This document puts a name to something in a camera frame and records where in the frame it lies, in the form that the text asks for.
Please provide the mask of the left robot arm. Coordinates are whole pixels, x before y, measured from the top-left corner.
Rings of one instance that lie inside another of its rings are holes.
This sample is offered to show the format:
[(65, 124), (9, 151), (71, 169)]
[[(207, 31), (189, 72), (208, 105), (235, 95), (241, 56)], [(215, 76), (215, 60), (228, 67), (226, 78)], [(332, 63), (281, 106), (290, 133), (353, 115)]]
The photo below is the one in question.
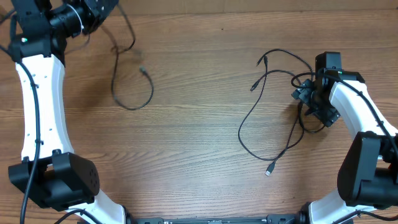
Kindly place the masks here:
[(8, 168), (9, 179), (41, 208), (78, 215), (88, 223), (132, 223), (127, 209), (100, 188), (93, 162), (75, 154), (63, 105), (67, 39), (94, 32), (116, 1), (13, 0), (15, 14), (8, 54), (15, 62), (23, 95), (24, 144), (21, 163)]

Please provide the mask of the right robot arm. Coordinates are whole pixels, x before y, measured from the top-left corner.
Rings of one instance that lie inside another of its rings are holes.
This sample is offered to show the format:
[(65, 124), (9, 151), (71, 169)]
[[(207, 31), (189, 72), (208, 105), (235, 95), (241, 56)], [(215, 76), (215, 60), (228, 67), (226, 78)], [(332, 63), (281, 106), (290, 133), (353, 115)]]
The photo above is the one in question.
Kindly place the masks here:
[(396, 221), (375, 211), (397, 206), (397, 128), (378, 110), (364, 78), (343, 70), (340, 53), (323, 52), (292, 96), (326, 127), (342, 119), (353, 139), (336, 190), (304, 205), (292, 223), (353, 223), (361, 215)]

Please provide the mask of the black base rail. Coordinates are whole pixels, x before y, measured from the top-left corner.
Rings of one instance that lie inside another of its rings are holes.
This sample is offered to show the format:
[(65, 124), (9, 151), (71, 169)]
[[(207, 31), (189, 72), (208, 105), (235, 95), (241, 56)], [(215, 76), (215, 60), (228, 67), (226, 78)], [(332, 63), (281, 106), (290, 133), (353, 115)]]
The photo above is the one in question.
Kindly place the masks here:
[(138, 224), (310, 224), (304, 214), (271, 214), (266, 217), (233, 218), (137, 218)]

